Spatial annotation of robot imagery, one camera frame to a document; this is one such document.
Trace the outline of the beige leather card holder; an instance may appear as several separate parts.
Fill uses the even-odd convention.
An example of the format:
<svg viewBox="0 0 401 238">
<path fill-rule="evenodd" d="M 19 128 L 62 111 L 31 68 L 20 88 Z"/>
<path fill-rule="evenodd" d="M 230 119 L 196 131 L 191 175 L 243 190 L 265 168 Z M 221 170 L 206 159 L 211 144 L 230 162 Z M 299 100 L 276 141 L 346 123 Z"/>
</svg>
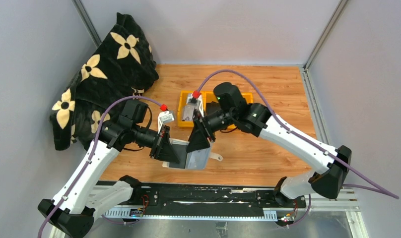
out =
<svg viewBox="0 0 401 238">
<path fill-rule="evenodd" d="M 196 150 L 193 152 L 186 152 L 186 148 L 189 145 L 188 141 L 180 139 L 170 139 L 172 147 L 177 152 L 180 161 L 178 163 L 163 162 L 162 167 L 171 169 L 181 170 L 203 170 L 209 159 L 215 159 L 219 162 L 223 160 L 223 156 L 217 153 L 213 153 L 212 147 L 213 142 L 209 143 L 209 147 L 206 149 Z"/>
</svg>

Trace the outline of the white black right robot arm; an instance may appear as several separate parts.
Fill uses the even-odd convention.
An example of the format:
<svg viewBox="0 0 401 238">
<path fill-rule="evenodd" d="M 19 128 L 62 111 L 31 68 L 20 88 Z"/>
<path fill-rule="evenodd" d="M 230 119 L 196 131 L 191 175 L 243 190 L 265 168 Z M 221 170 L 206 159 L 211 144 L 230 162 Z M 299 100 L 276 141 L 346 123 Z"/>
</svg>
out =
<svg viewBox="0 0 401 238">
<path fill-rule="evenodd" d="M 285 122 L 260 103 L 247 103 L 239 88 L 229 82 L 216 86 L 213 93 L 220 109 L 203 117 L 194 115 L 194 127 L 187 146 L 188 155 L 209 152 L 215 132 L 235 125 L 238 130 L 284 147 L 306 162 L 311 170 L 295 177 L 282 177 L 273 189 L 274 200 L 286 205 L 299 196 L 317 193 L 336 199 L 349 172 L 352 151 L 320 142 Z"/>
</svg>

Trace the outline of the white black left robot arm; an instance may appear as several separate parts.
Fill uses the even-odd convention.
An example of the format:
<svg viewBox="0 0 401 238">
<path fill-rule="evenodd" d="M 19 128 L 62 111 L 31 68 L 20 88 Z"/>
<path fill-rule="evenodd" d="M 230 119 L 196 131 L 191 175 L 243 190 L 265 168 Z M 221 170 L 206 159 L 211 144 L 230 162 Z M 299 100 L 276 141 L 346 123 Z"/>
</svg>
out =
<svg viewBox="0 0 401 238">
<path fill-rule="evenodd" d="M 38 210 L 45 217 L 37 236 L 42 237 L 47 224 L 72 238 L 88 234 L 94 222 L 114 206 L 130 201 L 147 205 L 141 192 L 141 182 L 130 176 L 121 177 L 106 191 L 91 197 L 90 193 L 110 163 L 127 144 L 136 143 L 151 148 L 153 158 L 175 159 L 169 141 L 169 127 L 174 115 L 165 104 L 159 106 L 158 130 L 140 127 L 149 109 L 143 96 L 128 96 L 113 102 L 102 114 L 100 123 L 84 158 L 62 189 L 52 198 L 43 199 Z"/>
</svg>

